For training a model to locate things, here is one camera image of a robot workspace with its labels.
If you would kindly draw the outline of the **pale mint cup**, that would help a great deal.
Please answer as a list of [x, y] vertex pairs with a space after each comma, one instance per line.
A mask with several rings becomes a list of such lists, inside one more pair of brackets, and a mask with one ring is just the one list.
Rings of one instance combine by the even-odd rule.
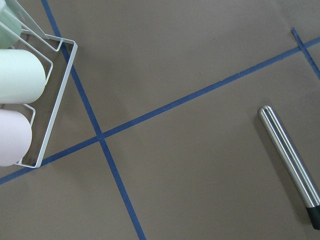
[[44, 92], [46, 74], [40, 60], [23, 49], [0, 50], [0, 102], [29, 104]]

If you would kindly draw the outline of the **steel muddler with black tip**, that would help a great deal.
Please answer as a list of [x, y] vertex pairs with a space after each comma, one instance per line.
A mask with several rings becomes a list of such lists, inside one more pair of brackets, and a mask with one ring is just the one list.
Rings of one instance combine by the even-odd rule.
[[273, 108], [264, 105], [257, 113], [304, 203], [312, 227], [319, 230], [320, 191]]

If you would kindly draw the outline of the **sage green cup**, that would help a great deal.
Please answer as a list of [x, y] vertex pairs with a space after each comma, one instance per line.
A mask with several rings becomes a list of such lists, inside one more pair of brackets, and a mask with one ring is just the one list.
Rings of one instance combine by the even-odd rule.
[[0, 1], [0, 48], [8, 49], [12, 47], [19, 39], [22, 32], [22, 25], [17, 21], [17, 16], [8, 7], [5, 0]]

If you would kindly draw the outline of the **pale pink cup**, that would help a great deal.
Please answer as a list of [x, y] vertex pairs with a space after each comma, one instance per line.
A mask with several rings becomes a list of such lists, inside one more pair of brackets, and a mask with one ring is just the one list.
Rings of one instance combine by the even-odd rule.
[[0, 111], [0, 166], [16, 164], [28, 152], [32, 128], [27, 118], [18, 111]]

